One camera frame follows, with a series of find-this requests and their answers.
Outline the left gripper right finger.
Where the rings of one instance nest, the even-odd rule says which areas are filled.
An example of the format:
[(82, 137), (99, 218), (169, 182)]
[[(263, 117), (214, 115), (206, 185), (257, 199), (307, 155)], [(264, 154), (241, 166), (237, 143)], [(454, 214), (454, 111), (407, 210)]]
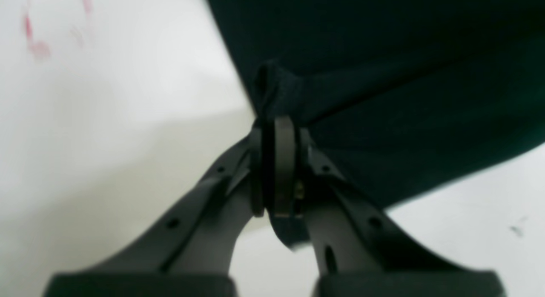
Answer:
[(316, 297), (503, 297), (493, 271), (421, 245), (378, 208), (290, 117), (272, 124), (277, 219), (301, 221), (315, 251)]

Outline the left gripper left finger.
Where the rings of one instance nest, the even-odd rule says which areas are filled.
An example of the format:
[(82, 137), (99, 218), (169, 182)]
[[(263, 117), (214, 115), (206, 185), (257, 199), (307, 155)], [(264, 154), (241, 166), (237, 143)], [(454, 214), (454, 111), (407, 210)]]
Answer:
[(264, 214), (262, 130), (223, 153), (191, 191), (128, 247), (57, 274), (46, 297), (237, 297), (229, 277), (239, 234)]

